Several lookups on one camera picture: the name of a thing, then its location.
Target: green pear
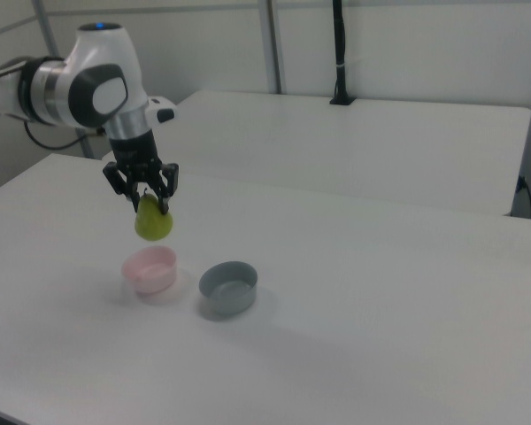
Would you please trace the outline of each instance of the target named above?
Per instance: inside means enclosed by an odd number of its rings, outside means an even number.
[[[158,199],[151,194],[143,195],[135,215],[135,233],[146,241],[163,239],[173,227],[173,217],[159,211]]]

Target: white table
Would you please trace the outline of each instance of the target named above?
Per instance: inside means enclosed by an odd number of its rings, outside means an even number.
[[[0,413],[29,425],[531,425],[531,220],[183,174],[177,286],[139,298],[146,243],[100,161],[0,189]],[[258,270],[228,321],[198,278]]]
[[[528,109],[328,100],[197,92],[156,129],[159,154],[212,177],[476,213],[512,209]]]

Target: bowl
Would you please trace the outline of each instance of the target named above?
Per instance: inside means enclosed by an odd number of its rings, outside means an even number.
[[[204,302],[215,312],[231,315],[243,312],[256,300],[258,273],[241,261],[228,261],[207,270],[198,288]]]
[[[128,257],[121,271],[136,292],[153,294],[177,280],[177,255],[166,246],[150,246]]]

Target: white wall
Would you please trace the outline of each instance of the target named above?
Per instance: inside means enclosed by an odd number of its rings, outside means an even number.
[[[0,0],[0,65],[17,56],[43,56],[48,53],[37,20],[32,17],[34,8],[30,0]],[[5,27],[12,29],[3,32]],[[63,143],[75,137],[73,130],[32,128],[45,143]],[[81,156],[81,148],[76,146],[67,153]],[[47,154],[47,151],[31,143],[21,122],[0,118],[0,186]]]
[[[501,3],[346,7],[350,93],[531,108],[531,3]],[[331,96],[332,9],[279,0],[278,14],[287,93]],[[531,129],[522,173],[531,186]],[[514,212],[528,217],[525,191]]]
[[[199,89],[270,91],[257,0],[49,0],[44,6],[61,55],[84,23],[124,26],[148,94],[180,102]]]

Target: cable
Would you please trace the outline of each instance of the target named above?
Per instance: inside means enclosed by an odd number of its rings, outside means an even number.
[[[15,68],[12,68],[12,69],[9,69],[8,71],[4,71],[4,72],[0,73],[0,77],[4,77],[5,75],[8,75],[10,73],[18,72],[21,68],[23,68],[24,64],[22,64],[21,66],[16,66]]]
[[[527,194],[529,195],[529,208],[531,209],[531,190],[529,189],[529,185],[525,183],[525,190],[527,191]]]
[[[87,137],[98,137],[98,136],[100,136],[99,133],[87,134],[87,135],[82,135],[78,139],[75,139],[75,140],[73,140],[72,142],[70,142],[68,144],[64,144],[63,146],[48,146],[46,144],[41,143],[39,140],[37,140],[35,138],[34,135],[32,135],[32,132],[29,131],[29,125],[27,124],[27,121],[24,121],[24,128],[26,129],[26,133],[29,136],[29,138],[32,140],[32,142],[34,142],[40,148],[46,149],[47,151],[62,151],[63,149],[68,149],[68,148],[74,146],[75,144],[82,142]]]
[[[515,193],[520,193],[522,189],[527,191],[527,196],[529,197],[529,211],[531,212],[531,189],[527,184],[527,179],[524,175],[520,175],[517,179],[517,186],[515,187]]]

